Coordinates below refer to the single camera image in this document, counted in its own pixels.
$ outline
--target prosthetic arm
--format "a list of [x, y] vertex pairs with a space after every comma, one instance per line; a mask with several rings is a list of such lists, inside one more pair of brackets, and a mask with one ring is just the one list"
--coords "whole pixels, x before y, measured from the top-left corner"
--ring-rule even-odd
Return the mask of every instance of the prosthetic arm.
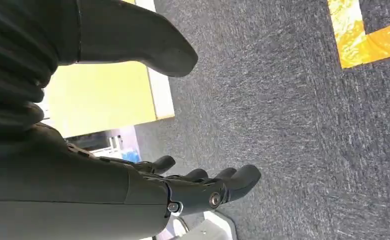
[[170, 156], [94, 157], [40, 123], [57, 66], [133, 60], [181, 77], [197, 55], [164, 17], [119, 0], [0, 0], [0, 240], [142, 239], [258, 182], [252, 165], [162, 177]]

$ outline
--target yellow wall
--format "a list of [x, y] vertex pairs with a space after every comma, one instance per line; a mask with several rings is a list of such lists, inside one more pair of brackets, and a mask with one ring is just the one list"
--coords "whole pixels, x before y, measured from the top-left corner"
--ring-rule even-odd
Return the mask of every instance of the yellow wall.
[[65, 138], [156, 120], [147, 69], [138, 62], [59, 67], [46, 95]]

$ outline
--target metal screw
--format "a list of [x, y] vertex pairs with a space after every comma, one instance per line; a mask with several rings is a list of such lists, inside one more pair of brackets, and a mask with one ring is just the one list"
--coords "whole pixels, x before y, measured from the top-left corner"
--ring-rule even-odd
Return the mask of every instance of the metal screw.
[[178, 203], [174, 203], [174, 202], [170, 202], [170, 204], [168, 204], [168, 207], [167, 209], [172, 212], [172, 213], [176, 213], [177, 211], [179, 211], [179, 204]]
[[213, 209], [215, 209], [216, 207], [218, 207], [218, 205], [220, 205], [220, 201], [221, 201], [221, 197], [218, 192], [212, 193], [211, 196], [209, 197], [209, 205]]

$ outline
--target yellow floor marking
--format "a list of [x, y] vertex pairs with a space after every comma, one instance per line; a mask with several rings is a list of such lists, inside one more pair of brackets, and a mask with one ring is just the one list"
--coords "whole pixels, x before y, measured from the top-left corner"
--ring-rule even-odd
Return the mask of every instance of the yellow floor marking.
[[359, 0], [328, 0], [342, 68], [390, 58], [390, 26], [364, 29]]

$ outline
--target floor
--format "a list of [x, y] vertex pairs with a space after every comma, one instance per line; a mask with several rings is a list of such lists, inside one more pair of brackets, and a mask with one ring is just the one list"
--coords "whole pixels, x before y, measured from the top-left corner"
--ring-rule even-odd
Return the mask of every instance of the floor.
[[[390, 1], [360, 2], [368, 33], [390, 25]], [[136, 126], [142, 159], [260, 168], [220, 208], [240, 240], [390, 240], [390, 58], [341, 69], [327, 0], [155, 3], [200, 58], [170, 79], [176, 117]]]

